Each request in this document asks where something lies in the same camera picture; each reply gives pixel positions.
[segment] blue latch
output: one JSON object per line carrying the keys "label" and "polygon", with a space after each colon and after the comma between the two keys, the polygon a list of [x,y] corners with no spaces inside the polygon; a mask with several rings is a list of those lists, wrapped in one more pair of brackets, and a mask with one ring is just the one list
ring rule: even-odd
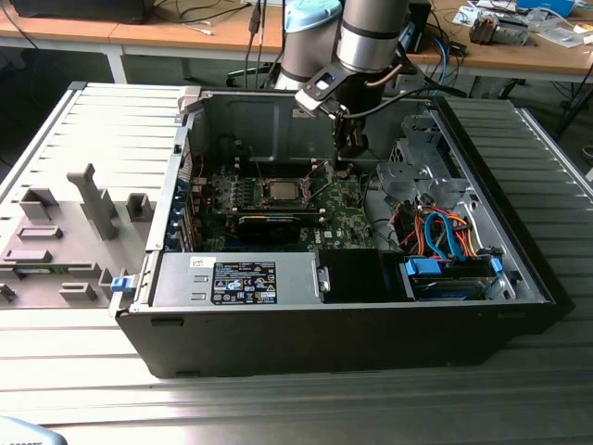
{"label": "blue latch", "polygon": [[116,276],[111,280],[111,291],[113,292],[133,292],[133,280],[130,276]]}
{"label": "blue latch", "polygon": [[434,258],[412,258],[406,261],[406,272],[410,275],[440,275],[441,266]]}
{"label": "blue latch", "polygon": [[490,265],[492,266],[492,270],[494,271],[494,273],[502,273],[502,271],[504,270],[502,267],[502,263],[498,258],[493,258],[492,260],[490,260]]}

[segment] green circuit board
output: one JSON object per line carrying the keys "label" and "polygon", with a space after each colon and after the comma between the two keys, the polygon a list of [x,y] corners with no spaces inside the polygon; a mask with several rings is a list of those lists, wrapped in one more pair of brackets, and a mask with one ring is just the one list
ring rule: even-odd
{"label": "green circuit board", "polygon": [[282,183],[284,190],[290,190],[287,184],[296,184],[299,179],[241,178],[230,174],[213,174],[208,178],[211,195],[214,196],[211,209],[202,209],[197,218],[200,220],[201,238],[204,251],[309,251],[321,248],[373,248],[372,238],[368,233],[368,224],[360,207],[360,185],[356,175],[340,179],[334,172],[319,174],[309,179],[307,191],[311,199],[303,199],[301,194],[293,201],[282,200],[283,211],[290,213],[287,207],[295,210],[319,211],[323,209],[323,223],[300,228],[296,243],[277,246],[245,245],[235,234],[233,213],[239,209],[251,209],[257,214],[257,208],[266,206],[270,200],[265,197],[265,190],[270,183]]}

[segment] power supply label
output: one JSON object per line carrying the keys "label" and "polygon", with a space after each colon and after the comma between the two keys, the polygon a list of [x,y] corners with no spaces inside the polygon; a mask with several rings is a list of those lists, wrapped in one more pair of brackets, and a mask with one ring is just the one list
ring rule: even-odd
{"label": "power supply label", "polygon": [[277,296],[275,262],[214,263],[213,304],[276,304]]}

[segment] motherboard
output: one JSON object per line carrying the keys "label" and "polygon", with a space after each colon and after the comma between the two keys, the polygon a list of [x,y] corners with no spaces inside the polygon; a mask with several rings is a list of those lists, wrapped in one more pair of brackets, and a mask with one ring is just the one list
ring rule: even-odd
{"label": "motherboard", "polygon": [[223,166],[194,179],[197,250],[373,247],[359,177],[349,167],[337,172],[327,161],[279,172],[278,166],[274,172],[263,163],[255,167],[242,172],[238,165]]}

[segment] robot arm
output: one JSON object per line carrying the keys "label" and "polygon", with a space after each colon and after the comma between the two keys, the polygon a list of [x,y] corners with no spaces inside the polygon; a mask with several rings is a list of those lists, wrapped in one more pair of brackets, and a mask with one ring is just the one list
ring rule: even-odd
{"label": "robot arm", "polygon": [[[397,44],[408,1],[347,0],[341,20],[340,12],[337,0],[301,1],[289,8],[277,87],[300,88],[297,103],[310,114],[330,116],[340,155],[356,157],[368,145],[362,134],[365,121],[341,116],[376,107],[385,85],[397,76],[403,62]],[[316,26],[290,29],[291,20],[307,14],[318,21]]]}

